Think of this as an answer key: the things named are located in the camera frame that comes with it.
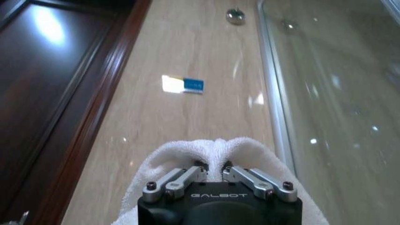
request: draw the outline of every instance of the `marble floor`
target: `marble floor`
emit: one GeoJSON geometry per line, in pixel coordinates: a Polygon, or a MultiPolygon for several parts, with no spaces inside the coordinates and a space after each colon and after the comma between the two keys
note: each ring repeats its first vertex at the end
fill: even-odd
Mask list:
{"type": "Polygon", "coordinates": [[[154,0],[65,216],[110,224],[142,161],[173,140],[250,136],[274,149],[255,0],[154,0]],[[239,6],[247,23],[226,12],[239,6]],[[205,80],[163,92],[162,76],[205,80]]]}

